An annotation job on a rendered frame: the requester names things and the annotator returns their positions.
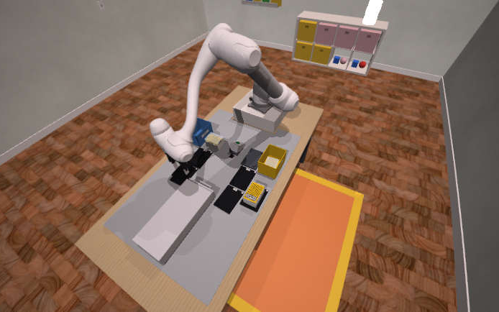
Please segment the yellow open-top bin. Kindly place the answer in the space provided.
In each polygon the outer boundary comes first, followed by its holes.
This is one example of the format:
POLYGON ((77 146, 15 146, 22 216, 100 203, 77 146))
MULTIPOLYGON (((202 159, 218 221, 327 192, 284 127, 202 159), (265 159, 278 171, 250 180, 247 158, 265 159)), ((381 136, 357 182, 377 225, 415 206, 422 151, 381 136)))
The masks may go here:
POLYGON ((270 178, 276 179, 281 167, 283 166, 283 163, 285 162, 286 152, 287 150, 269 144, 262 154, 261 158, 258 160, 258 172, 270 178), (267 157, 279 159, 276 168, 270 167, 269 165, 265 164, 267 157))

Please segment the blue open bin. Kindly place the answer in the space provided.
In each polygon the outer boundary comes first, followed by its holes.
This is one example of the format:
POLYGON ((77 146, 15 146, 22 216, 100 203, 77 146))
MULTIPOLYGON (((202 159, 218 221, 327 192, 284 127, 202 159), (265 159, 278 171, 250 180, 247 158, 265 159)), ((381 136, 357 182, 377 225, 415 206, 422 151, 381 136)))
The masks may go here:
POLYGON ((196 128, 192 136, 193 144, 201 147, 211 132, 213 132, 211 122, 197 118, 196 128))

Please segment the grey bench mat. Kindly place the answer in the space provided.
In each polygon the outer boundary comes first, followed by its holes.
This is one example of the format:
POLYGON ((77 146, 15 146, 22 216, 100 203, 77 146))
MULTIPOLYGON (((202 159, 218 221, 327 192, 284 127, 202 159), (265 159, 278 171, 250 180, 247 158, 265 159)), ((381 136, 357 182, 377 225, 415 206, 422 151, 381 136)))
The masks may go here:
POLYGON ((219 109, 208 120, 211 122, 213 133, 224 137, 225 144, 220 150, 209 147, 206 143, 201 146, 212 152, 212 155, 191 179, 210 185, 216 196, 165 264, 141 248, 133 238, 180 187, 170 181, 175 168, 169 160, 103 224, 207 306, 301 138, 281 129, 272 134, 235 121, 231 119, 233 116, 233 113, 219 109), (242 143, 244 149, 238 156, 230 158, 229 147, 234 141, 242 143), (287 150, 285 162, 276 179, 259 173, 257 167, 246 191, 230 185, 238 169, 241 166, 246 167, 241 165, 241 162, 249 150, 252 148, 264 152, 269 144, 287 150), (257 212, 239 204, 252 182, 262 184, 268 190, 257 212), (244 193, 230 214, 214 205, 228 185, 244 193))

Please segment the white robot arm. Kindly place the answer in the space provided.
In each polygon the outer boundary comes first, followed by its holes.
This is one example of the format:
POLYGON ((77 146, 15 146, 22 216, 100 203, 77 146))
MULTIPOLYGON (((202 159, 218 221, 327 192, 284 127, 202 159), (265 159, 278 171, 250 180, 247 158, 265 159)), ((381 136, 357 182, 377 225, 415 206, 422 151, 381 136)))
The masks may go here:
POLYGON ((228 24, 220 23, 209 33, 202 44, 193 67, 187 95, 186 122, 179 131, 164 119, 150 123, 150 131, 163 152, 178 162, 188 162, 193 157, 193 133, 198 116, 198 100, 201 83, 209 71, 223 60, 253 81, 253 97, 248 107, 263 114, 273 106, 281 111, 294 111, 299 99, 296 92, 284 83, 279 83, 261 62, 262 53, 258 45, 248 37, 232 33, 228 24))

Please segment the black multi-well assay plate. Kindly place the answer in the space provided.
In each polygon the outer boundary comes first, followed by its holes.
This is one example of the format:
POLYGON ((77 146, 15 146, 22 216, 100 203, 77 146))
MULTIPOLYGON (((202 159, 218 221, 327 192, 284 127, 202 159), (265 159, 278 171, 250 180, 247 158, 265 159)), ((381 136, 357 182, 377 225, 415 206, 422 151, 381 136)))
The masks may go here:
MULTIPOLYGON (((191 168, 193 167, 193 165, 190 165, 188 163, 187 163, 187 165, 188 165, 188 171, 190 171, 191 168)), ((184 171, 182 169, 183 168, 179 165, 179 167, 173 172, 172 176, 182 180, 186 176, 186 174, 184 173, 184 171)))

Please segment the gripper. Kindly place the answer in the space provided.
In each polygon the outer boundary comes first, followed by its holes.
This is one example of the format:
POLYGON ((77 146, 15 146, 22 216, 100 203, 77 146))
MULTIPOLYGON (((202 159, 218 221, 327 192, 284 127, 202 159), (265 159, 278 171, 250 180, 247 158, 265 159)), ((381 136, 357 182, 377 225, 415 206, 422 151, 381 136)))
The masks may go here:
MULTIPOLYGON (((165 154, 166 154, 166 153, 165 153, 165 154)), ((178 162, 178 161, 174 160, 174 159, 173 159, 171 156, 169 156, 168 154, 166 154, 166 155, 167 155, 167 157, 168 157, 169 162, 171 162, 171 163, 173 164, 174 168, 175 168, 175 169, 177 169, 177 168, 178 168, 178 164, 177 164, 177 162, 178 162), (175 161, 175 162, 174 162, 174 161, 175 161)), ((187 175, 187 174, 189 173, 187 163, 186 163, 186 162, 178 162, 178 163, 180 164, 180 166, 183 168, 183 170, 184 170, 185 174, 187 175), (181 164, 181 163, 182 163, 182 164, 181 164)))

